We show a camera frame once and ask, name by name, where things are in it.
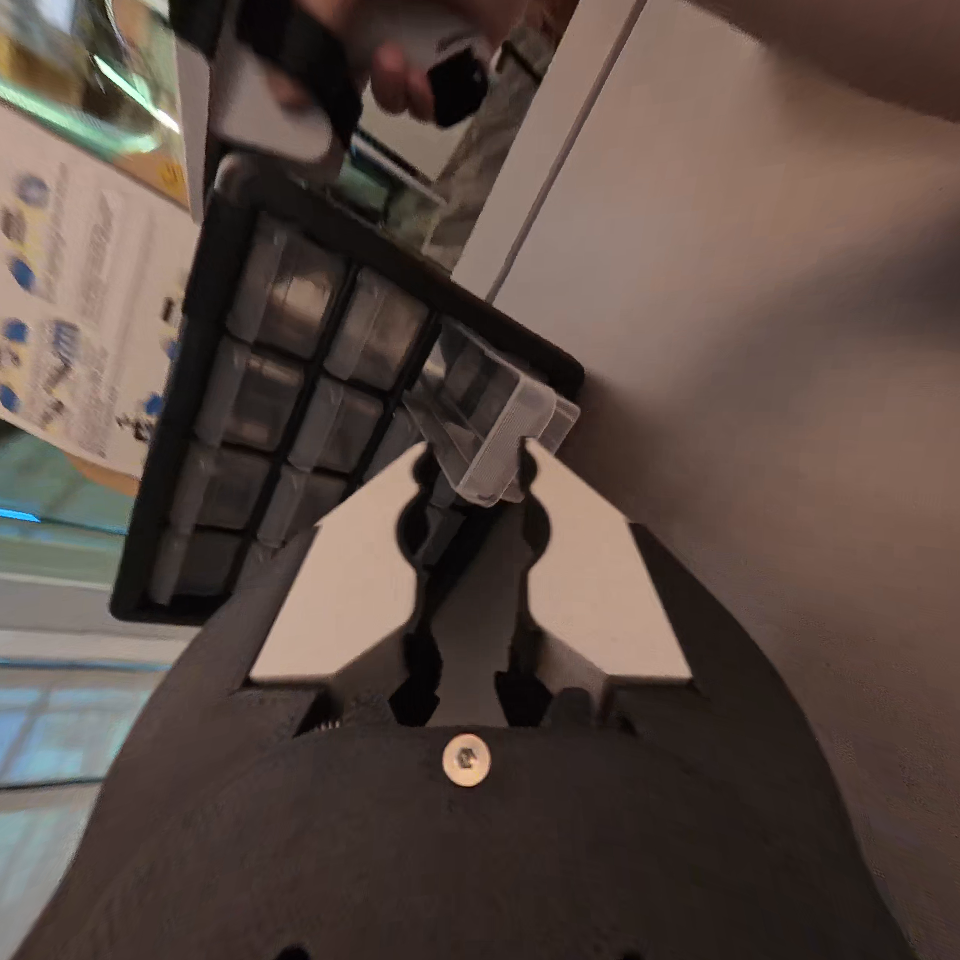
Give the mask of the grid of translucent drawers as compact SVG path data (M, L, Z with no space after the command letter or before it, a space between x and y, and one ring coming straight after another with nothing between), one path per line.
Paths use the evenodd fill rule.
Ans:
M206 361L170 390L188 402L142 604L200 618L418 440L403 413L438 320L422 299L294 225L260 214Z

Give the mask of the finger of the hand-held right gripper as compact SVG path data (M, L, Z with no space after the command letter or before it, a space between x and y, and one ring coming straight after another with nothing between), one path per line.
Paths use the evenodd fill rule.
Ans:
M308 94L293 109L276 98L282 74ZM212 61L212 133L299 163L348 149L362 115L346 47L312 15L227 15Z

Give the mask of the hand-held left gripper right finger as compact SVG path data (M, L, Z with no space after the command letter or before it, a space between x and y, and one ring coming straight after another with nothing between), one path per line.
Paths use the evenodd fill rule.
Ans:
M519 448L522 537L507 667L510 727L538 727L565 692L605 719L619 690L683 687L692 670L630 520L534 438Z

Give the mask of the clear plastic drawer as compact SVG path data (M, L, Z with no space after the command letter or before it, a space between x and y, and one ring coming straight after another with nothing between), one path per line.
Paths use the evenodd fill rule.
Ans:
M453 318L441 320L403 403L453 493L482 508L521 502L522 442L537 440L555 454L581 416L574 402Z

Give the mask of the person's right hand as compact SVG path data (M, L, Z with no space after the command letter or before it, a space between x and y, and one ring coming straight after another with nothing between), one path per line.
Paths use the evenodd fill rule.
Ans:
M359 28L370 11L403 6L403 2L368 1L300 1L312 18L341 40ZM469 22L493 48L498 48L520 23L560 40L570 25L577 1L445 1L440 6ZM373 97L387 114L408 114L415 120L434 119L435 98L426 72L414 66L402 47L385 40L373 52L367 72ZM306 109L311 100L306 90L294 80L279 73L270 76L270 89L283 107L297 111Z

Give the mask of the wooden board with instruction poster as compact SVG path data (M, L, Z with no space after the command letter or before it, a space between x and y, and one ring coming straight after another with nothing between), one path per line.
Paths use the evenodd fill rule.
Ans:
M199 227L179 204L2 107L1 417L143 473Z

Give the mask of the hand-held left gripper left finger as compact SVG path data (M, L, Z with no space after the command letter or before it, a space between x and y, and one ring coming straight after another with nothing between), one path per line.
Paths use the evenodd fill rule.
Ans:
M312 694L301 727L340 727L352 710L426 726L443 661L417 554L439 466L420 442L321 520L249 678Z

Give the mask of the black drawer cabinet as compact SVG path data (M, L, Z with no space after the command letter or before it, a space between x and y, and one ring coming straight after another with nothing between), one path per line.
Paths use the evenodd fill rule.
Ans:
M438 319L428 336L425 358L414 360L413 384L434 347L442 319L451 318L541 378L570 402L578 399L583 388L584 367L569 353L455 284L448 273L422 254L403 246L335 199L297 183L292 176L282 173L279 162L237 153L228 156L220 167L203 219L184 301L183 327L172 377L160 419L153 430L113 587L110 611L118 620L198 627L236 592L220 604L197 606L195 612L200 618L179 619L173 610L150 611L142 604L145 571L158 536L152 530L152 523L164 498L163 482L145 473L155 471L156 462L177 449L177 425L189 417L189 403L170 404L169 393L178 389L181 377L188 372L188 356L192 356L198 366L207 361L208 337L215 334L215 328L230 306L243 258L262 213L294 226L321 246L372 266L436 311ZM404 394L411 387L402 392L402 404ZM412 416L407 415L416 428Z

